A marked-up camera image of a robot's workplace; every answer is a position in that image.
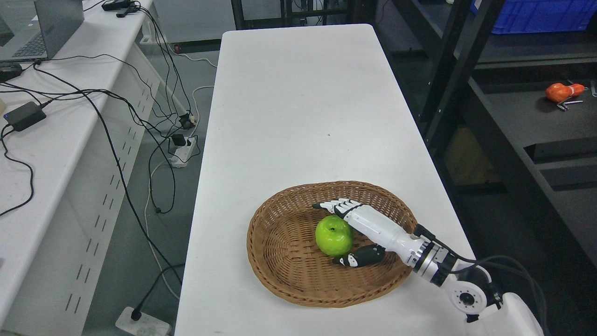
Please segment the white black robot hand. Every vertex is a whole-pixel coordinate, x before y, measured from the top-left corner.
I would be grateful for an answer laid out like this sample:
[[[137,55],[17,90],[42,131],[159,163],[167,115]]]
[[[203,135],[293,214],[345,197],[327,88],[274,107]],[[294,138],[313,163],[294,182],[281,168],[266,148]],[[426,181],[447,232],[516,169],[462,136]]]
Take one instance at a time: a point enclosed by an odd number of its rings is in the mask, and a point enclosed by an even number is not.
[[[372,206],[339,198],[315,203],[312,207],[326,209],[341,217],[350,227],[364,234],[371,242],[384,247],[388,252],[395,252],[404,264],[415,266],[420,261],[418,253],[423,251],[424,239],[415,238]]]

